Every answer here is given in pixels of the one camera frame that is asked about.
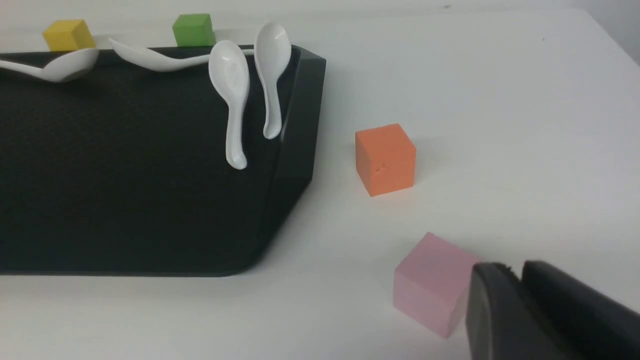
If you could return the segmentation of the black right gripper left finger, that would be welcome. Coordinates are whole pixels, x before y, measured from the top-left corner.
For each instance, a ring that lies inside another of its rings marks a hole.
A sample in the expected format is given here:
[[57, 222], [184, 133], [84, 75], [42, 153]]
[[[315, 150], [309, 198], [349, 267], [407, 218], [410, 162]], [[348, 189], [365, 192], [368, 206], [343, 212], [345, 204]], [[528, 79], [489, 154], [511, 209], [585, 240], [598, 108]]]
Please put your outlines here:
[[570, 347], [502, 263], [473, 265], [465, 326], [473, 360], [570, 359]]

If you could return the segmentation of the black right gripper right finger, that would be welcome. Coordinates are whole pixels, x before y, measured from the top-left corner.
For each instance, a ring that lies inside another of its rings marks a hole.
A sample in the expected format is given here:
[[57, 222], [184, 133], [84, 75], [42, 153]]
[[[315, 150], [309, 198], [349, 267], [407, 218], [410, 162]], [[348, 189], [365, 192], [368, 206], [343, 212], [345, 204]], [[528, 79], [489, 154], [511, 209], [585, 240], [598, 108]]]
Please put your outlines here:
[[585, 360], [640, 358], [639, 313], [543, 260], [526, 260], [521, 282]]

